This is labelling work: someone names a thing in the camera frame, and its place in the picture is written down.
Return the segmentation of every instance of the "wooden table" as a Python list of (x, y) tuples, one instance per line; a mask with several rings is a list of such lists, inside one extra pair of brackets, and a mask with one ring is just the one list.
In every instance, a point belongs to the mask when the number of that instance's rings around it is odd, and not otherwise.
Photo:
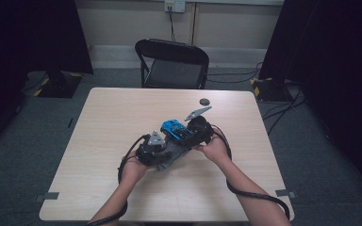
[[(187, 115), (202, 108), (202, 98), (212, 106), (203, 116), (224, 131), (233, 161), (276, 197), (275, 190), (283, 190), (285, 185), (251, 92), (95, 88), (90, 91), (49, 189), (58, 192), (58, 198), (44, 201), (40, 218), (91, 219), (117, 187), (117, 168), (131, 145), (141, 135), (159, 132), (164, 121), (179, 120), (186, 125)], [(289, 206), (293, 218), (288, 196), (279, 199)], [(148, 171), (128, 202), (122, 220), (247, 220), (221, 171), (194, 150), (169, 169)]]

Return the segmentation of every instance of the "person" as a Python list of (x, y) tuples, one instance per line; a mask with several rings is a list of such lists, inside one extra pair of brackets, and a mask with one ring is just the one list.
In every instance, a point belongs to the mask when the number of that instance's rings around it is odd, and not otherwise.
[[(236, 189), (241, 191), (249, 191), (260, 194), (268, 194), (263, 188), (252, 181), (245, 175), (228, 157), (226, 146), (221, 138), (216, 135), (223, 133), (215, 128), (215, 134), (211, 141), (206, 145), (197, 145), (192, 147), (193, 150), (202, 152), (205, 157), (215, 163), (224, 174), (228, 182)], [(101, 218), (106, 218), (120, 212), (131, 194), (137, 182), (143, 177), (149, 167), (141, 164), (135, 157), (135, 151), (131, 152), (126, 164), (123, 168), (123, 179), (119, 186), (109, 197), (107, 202), (98, 210), (90, 222), (94, 222)], [(249, 198), (237, 195), (246, 217), (252, 225), (290, 225), (284, 211), (281, 207), (266, 200)], [(111, 221), (106, 226), (118, 226), (119, 220)]]

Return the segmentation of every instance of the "gray carpet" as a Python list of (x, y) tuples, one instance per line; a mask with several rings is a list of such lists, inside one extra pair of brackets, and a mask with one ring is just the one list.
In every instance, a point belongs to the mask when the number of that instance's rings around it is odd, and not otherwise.
[[(210, 69), (209, 73), (253, 70)], [(206, 88), (251, 90), (247, 81), (230, 83), (249, 76), (210, 75)], [(31, 73), (25, 86), (42, 77), (43, 73)], [(90, 89), (139, 86), (139, 69), (99, 69), (81, 80), (73, 99), (33, 97), (37, 87), (26, 91), (20, 113), (0, 135), (0, 225), (84, 225), (41, 221), (41, 202), (35, 198), (48, 191)], [(292, 95), (297, 89), (290, 88)], [(262, 115), (285, 108), (279, 104), (258, 106)], [(268, 130), (276, 119), (265, 120)], [(270, 141), (287, 189), (297, 195), (291, 200), (296, 216), (293, 225), (362, 225), (362, 178), (328, 141), (321, 119), (307, 104), (287, 112), (273, 127)]]

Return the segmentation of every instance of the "black folding chair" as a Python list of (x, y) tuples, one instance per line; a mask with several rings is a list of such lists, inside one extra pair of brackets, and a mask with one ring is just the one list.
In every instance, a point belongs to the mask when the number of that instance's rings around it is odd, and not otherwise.
[[(168, 40), (140, 40), (141, 86), (164, 89), (204, 89), (209, 59), (200, 48)], [(148, 67), (145, 58), (153, 59)]]

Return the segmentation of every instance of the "human hand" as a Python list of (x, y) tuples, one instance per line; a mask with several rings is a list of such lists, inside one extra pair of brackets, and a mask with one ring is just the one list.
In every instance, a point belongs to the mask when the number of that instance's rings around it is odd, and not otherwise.
[(143, 165), (137, 159), (135, 152), (136, 151), (132, 151), (127, 157), (126, 163), (123, 167), (122, 181), (136, 183), (145, 175), (145, 172), (148, 169), (152, 168)]
[[(223, 133), (219, 129), (214, 128), (214, 132), (224, 137)], [(230, 160), (224, 142), (216, 134), (213, 134), (213, 137), (207, 145), (196, 145), (193, 146), (192, 149), (201, 151), (205, 154), (206, 158), (217, 165), (219, 165), (222, 161)]]

